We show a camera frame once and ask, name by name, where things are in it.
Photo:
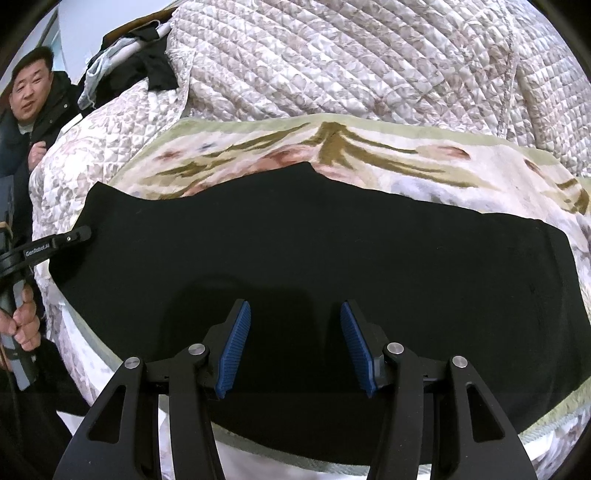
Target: quilted comforter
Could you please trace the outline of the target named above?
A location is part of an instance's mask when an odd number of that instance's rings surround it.
[[[591,85],[527,0],[202,0],[171,48],[196,51],[209,120],[344,113],[492,134],[587,174]]]

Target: man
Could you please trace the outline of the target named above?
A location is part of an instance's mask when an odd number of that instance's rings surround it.
[[[62,127],[78,114],[77,88],[65,72],[52,72],[47,47],[28,53],[12,72],[10,109],[0,117],[0,177],[14,177],[15,245],[31,240],[33,219],[30,173],[55,143]],[[40,374],[18,391],[0,348],[0,478],[50,480],[71,439],[56,410],[85,415],[82,399],[56,346],[42,339],[43,306],[36,286],[26,286],[22,306],[8,316],[0,310],[0,333],[35,351]]]
[[[57,136],[78,113],[78,87],[66,72],[53,72],[53,52],[38,47],[12,71],[10,109],[0,118],[0,177],[14,176],[15,215],[12,230],[17,243],[30,240],[33,207],[29,175]]]

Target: black cloth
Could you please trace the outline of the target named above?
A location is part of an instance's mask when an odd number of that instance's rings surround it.
[[[145,42],[150,42],[154,40],[158,40],[160,35],[158,35],[158,30],[156,30],[160,26],[160,22],[157,20],[153,20],[141,27],[134,28],[133,30],[128,31],[124,37],[128,38],[139,38]]]
[[[19,448],[15,404],[8,377],[0,371],[0,478],[51,480],[72,438],[56,410],[83,416],[88,405],[64,367],[56,346],[42,340],[35,351],[39,379],[16,389],[23,445]]]
[[[166,55],[167,38],[165,35],[160,40],[147,44],[101,79],[96,88],[95,108],[117,98],[146,77],[150,91],[178,88],[177,77]]]
[[[420,356],[465,356],[523,431],[591,375],[591,328],[569,242],[545,223],[360,189],[309,163],[193,197],[94,186],[93,240],[50,272],[120,358],[169,358],[225,320],[252,327],[212,421],[277,450],[369,464],[384,415],[359,389],[339,309]]]
[[[44,141],[49,149],[62,127],[78,113],[78,90],[66,72],[53,72],[51,90],[30,134],[22,135],[10,109],[0,118],[0,177],[14,176],[14,220],[17,243],[31,239],[33,206],[29,197],[28,153],[33,144]]]

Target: bed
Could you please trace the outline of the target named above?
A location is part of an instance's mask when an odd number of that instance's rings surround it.
[[[35,238],[69,230],[97,181],[158,199],[194,194],[257,168],[241,157],[228,170],[205,165],[155,184],[159,156],[169,165],[186,160],[185,153],[174,155],[184,152],[178,144],[183,139],[205,148],[201,154],[213,148],[208,139],[244,141],[277,133],[268,119],[303,124],[304,119],[288,118],[319,114],[311,117],[314,128],[332,122],[357,134],[370,132],[373,141],[390,138],[396,148],[422,152],[421,161],[447,165],[439,179],[409,174],[411,159],[396,172],[380,173],[379,166],[361,161],[353,170],[328,169],[328,176],[421,200],[541,218],[565,231],[590,311],[589,195],[576,177],[588,175],[591,84],[529,3],[187,1],[173,16],[168,53],[178,90],[148,92],[147,82],[139,82],[74,126],[35,169],[30,183]],[[298,145],[297,138],[286,142],[287,137],[279,142],[274,137],[266,153]],[[471,158],[467,152],[474,145],[485,159],[483,170],[473,170],[464,155]],[[313,158],[302,149],[288,153],[299,161]],[[454,187],[460,179],[471,187]],[[502,194],[488,195],[485,184]],[[47,265],[35,276],[50,336],[92,402],[120,359],[85,331]],[[583,384],[521,432],[539,478],[549,478],[580,437],[590,414],[589,390]],[[164,410],[161,450],[170,477]],[[273,478],[336,479],[367,471],[267,451],[221,429],[216,435],[222,462],[234,472],[228,478],[260,478],[261,465]],[[233,470],[241,462],[243,470]],[[428,478],[428,466],[421,474]]]

